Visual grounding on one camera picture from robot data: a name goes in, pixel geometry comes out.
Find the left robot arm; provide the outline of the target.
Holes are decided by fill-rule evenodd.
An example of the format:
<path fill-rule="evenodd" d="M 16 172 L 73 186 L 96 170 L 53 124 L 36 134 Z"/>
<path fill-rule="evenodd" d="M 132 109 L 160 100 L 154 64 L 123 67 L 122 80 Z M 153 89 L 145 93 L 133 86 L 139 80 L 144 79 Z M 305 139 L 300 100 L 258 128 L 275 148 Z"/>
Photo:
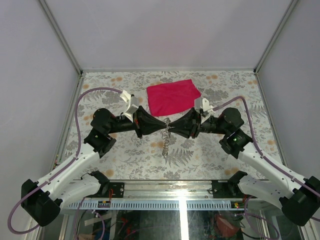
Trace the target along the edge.
<path fill-rule="evenodd" d="M 115 116 L 108 109 L 100 108 L 93 114 L 91 127 L 74 156 L 38 181 L 28 179 L 22 184 L 20 205 L 39 226 L 50 224 L 72 201 L 92 195 L 102 198 L 109 193 L 107 178 L 96 171 L 89 175 L 88 182 L 79 182 L 78 193 L 74 193 L 76 188 L 71 181 L 111 150 L 116 143 L 112 133 L 134 131 L 138 138 L 142 138 L 166 128 L 166 124 L 139 106 L 132 119 L 124 114 Z"/>

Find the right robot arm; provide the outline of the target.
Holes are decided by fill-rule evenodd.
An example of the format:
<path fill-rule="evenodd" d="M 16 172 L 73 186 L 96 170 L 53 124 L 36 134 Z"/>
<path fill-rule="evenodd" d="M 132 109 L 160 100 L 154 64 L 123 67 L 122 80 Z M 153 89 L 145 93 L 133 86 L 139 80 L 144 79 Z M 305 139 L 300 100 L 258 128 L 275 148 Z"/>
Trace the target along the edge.
<path fill-rule="evenodd" d="M 289 169 L 265 153 L 254 136 L 241 130 L 244 121 L 236 108 L 226 108 L 219 117 L 202 116 L 195 109 L 169 124 L 169 131 L 184 138 L 196 138 L 199 133 L 222 134 L 221 148 L 235 159 L 250 165 L 269 181 L 258 182 L 246 173 L 236 173 L 228 184 L 233 197 L 254 196 L 279 208 L 295 225 L 305 226 L 320 208 L 320 181 Z"/>

